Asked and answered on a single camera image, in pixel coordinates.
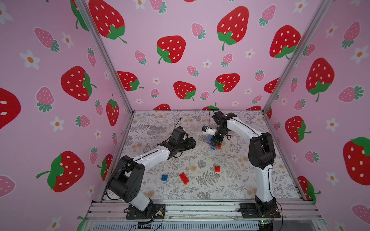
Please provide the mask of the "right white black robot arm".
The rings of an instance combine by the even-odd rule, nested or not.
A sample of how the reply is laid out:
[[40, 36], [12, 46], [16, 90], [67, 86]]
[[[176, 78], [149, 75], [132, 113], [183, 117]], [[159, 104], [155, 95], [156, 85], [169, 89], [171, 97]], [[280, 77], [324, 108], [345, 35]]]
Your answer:
[[202, 127], [204, 134], [211, 135], [211, 146], [220, 146], [224, 137], [229, 137], [232, 131], [249, 142], [248, 159], [254, 166], [257, 194], [255, 196], [255, 209], [259, 217], [274, 211], [277, 207], [276, 198], [272, 192], [272, 173], [276, 151], [272, 135], [262, 133], [242, 122], [236, 114], [223, 114], [217, 111], [213, 114], [217, 128]]

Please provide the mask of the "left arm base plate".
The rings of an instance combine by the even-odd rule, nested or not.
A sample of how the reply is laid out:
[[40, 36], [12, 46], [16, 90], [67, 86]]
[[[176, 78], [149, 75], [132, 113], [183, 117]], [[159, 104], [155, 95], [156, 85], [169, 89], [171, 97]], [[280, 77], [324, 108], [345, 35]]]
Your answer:
[[150, 203], [148, 207], [140, 211], [133, 205], [129, 205], [126, 211], [127, 220], [149, 220], [149, 219], [159, 219], [164, 218], [166, 210], [165, 204], [152, 204]]

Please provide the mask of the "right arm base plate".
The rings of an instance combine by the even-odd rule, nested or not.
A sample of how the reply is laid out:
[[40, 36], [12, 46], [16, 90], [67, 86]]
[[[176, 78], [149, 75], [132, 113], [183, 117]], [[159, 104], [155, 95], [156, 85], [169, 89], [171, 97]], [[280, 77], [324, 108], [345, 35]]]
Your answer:
[[281, 213], [276, 204], [271, 208], [259, 208], [256, 203], [241, 203], [238, 212], [243, 218], [281, 218]]

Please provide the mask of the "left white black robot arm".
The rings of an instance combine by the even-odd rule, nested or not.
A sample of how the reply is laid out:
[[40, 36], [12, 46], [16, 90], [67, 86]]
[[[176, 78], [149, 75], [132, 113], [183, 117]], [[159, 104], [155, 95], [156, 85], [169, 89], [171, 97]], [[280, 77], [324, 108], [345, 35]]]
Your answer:
[[196, 144], [196, 140], [179, 126], [155, 149], [138, 157], [121, 157], [106, 188], [136, 210], [147, 212], [153, 202], [141, 191], [144, 174], [156, 165], [177, 157], [177, 154], [194, 149]]

